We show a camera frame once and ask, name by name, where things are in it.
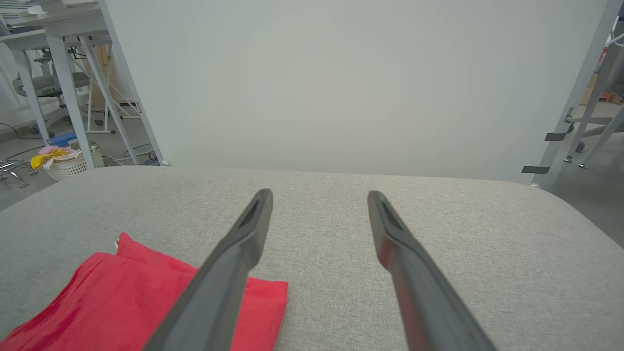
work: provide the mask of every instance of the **white basket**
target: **white basket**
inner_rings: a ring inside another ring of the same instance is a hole
[[[96,146],[91,152],[93,155],[93,163],[95,168],[104,167],[104,160],[102,159],[102,153],[100,147]],[[84,162],[82,154],[79,158],[73,158],[69,160],[54,160],[54,163],[50,166],[50,169],[46,169],[50,178],[60,182],[65,178],[69,178],[74,174],[78,174],[87,170],[87,164]]]

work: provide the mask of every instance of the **folded cloth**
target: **folded cloth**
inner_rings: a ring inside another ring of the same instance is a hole
[[[70,152],[67,155],[57,156],[57,157],[55,157],[53,159],[48,159],[45,162],[43,162],[43,168],[50,169],[50,167],[52,167],[52,165],[56,161],[64,161],[64,160],[71,160],[71,159],[81,159],[81,158],[84,157],[84,156],[82,156],[82,151],[80,151],[80,149],[74,150],[71,147],[69,149],[70,149]]]
[[[117,255],[96,252],[39,315],[0,350],[140,350],[197,269],[122,233]],[[271,350],[286,307],[286,282],[248,278],[232,350]]]
[[[51,154],[52,151],[57,150],[57,149],[62,149],[67,152],[72,152],[72,148],[70,146],[58,147],[56,145],[48,145],[48,146],[44,146],[43,149],[39,150],[38,153],[39,155]]]
[[[68,155],[69,153],[69,151],[64,149],[54,149],[49,154],[35,155],[31,159],[31,166],[33,169],[39,169],[46,160]]]

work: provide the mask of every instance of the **desk leg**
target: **desk leg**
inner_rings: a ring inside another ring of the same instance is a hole
[[[76,96],[76,85],[74,84],[74,76],[72,75],[71,68],[69,67],[69,59],[67,58],[67,49],[65,48],[65,42],[61,36],[55,36],[52,32],[46,29],[47,44],[50,47],[52,54],[52,60],[54,61],[54,67],[56,74],[59,77],[59,85],[63,91],[63,97],[65,98],[65,105],[69,112],[69,118],[74,125],[74,132],[78,138],[78,144],[82,150],[84,156],[84,162],[87,164],[87,169],[95,169],[93,163],[93,155],[90,152],[89,141],[87,140],[87,133],[84,130],[84,123],[82,122],[82,115],[80,114],[80,107],[78,106],[78,97]]]
[[[29,58],[22,50],[12,49],[11,52],[13,53],[13,58],[15,58],[15,63],[17,64],[19,77],[22,79],[22,83],[24,84],[26,99],[28,99],[28,104],[31,106],[32,114],[35,115],[35,121],[37,121],[39,133],[43,138],[43,143],[47,145],[47,140],[50,139],[50,136],[47,134],[46,122],[43,119],[41,106],[39,105],[39,100],[37,100],[34,86],[32,86],[31,70],[28,68],[28,61],[26,61],[29,60]]]
[[[609,78],[609,73],[613,69],[615,65],[615,58],[618,56],[618,51],[620,50],[619,46],[609,45],[607,49],[607,54],[605,58],[602,60],[602,66],[600,68],[600,72],[598,73],[598,78],[596,79],[596,83],[594,84],[593,91],[589,96],[589,101],[587,101],[587,106],[585,107],[585,112],[583,113],[583,117],[581,122],[577,126],[577,133],[574,135],[574,139],[572,140],[572,145],[570,145],[570,150],[568,150],[568,156],[564,159],[565,162],[571,163],[572,156],[577,150],[579,143],[581,142],[581,138],[583,137],[583,133],[587,128],[587,124],[590,122],[592,118],[593,110],[596,108],[596,104],[598,104],[598,100],[600,99],[600,94],[602,93],[602,89],[604,89],[607,85],[607,80]]]
[[[624,122],[624,107],[620,109],[620,112],[618,112],[618,114],[615,115],[615,117],[611,120],[611,123],[607,125],[607,127],[605,128],[605,131],[600,136],[600,139],[598,139],[596,144],[592,146],[592,149],[589,150],[587,155],[585,155],[585,158],[583,158],[583,161],[581,161],[581,163],[578,164],[579,167],[587,168],[589,163],[592,161],[594,154],[596,154],[596,152],[600,150],[602,145],[604,145],[607,142],[607,139],[609,139],[611,134],[613,134],[618,129],[618,127],[620,126],[620,124],[622,124],[622,122]]]
[[[134,148],[132,148],[132,143],[130,143],[128,134],[125,132],[124,123],[122,122],[121,118],[119,117],[119,113],[117,112],[117,106],[115,106],[113,97],[112,95],[110,95],[109,81],[104,77],[104,73],[102,73],[102,70],[100,69],[100,64],[95,58],[93,41],[89,39],[88,36],[78,36],[78,38],[80,39],[80,43],[82,44],[82,48],[85,51],[85,54],[87,55],[87,60],[89,61],[89,65],[91,66],[91,71],[95,76],[97,84],[100,86],[100,91],[102,91],[102,95],[104,96],[104,101],[109,108],[110,115],[113,117],[113,121],[115,121],[115,124],[117,125],[119,135],[124,141],[124,144],[128,149],[128,153],[132,158],[132,162],[134,162],[134,164],[139,164],[137,156],[134,153]]]

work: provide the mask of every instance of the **chair caster wheel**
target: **chair caster wheel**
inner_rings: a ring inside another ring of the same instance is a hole
[[[581,151],[583,151],[584,148],[585,148],[585,142],[583,142],[583,141],[579,142],[578,145],[577,145],[576,152],[581,152]]]

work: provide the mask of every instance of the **gray fabric surface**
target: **gray fabric surface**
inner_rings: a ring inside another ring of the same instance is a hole
[[[501,349],[620,349],[624,251],[572,207],[489,180],[110,167],[0,213],[0,332],[41,311],[119,232],[200,265],[251,196],[273,189],[252,276],[289,283],[278,349],[404,349],[368,190],[383,191]]]

